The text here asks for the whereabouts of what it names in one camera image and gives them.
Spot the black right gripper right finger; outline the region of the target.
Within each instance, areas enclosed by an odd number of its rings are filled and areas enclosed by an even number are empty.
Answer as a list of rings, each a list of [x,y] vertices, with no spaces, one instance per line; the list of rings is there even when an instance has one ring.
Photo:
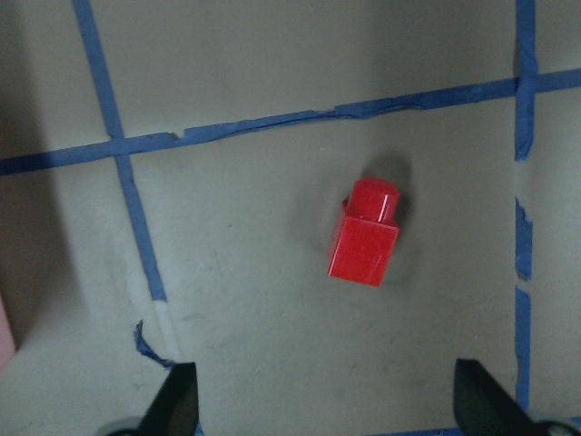
[[[531,419],[477,360],[456,360],[453,412],[465,435],[531,433]]]

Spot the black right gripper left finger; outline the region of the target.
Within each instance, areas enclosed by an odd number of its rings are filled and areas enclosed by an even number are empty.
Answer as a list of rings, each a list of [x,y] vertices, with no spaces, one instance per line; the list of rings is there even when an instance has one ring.
[[[194,435],[199,424],[196,364],[172,367],[137,427],[138,435]]]

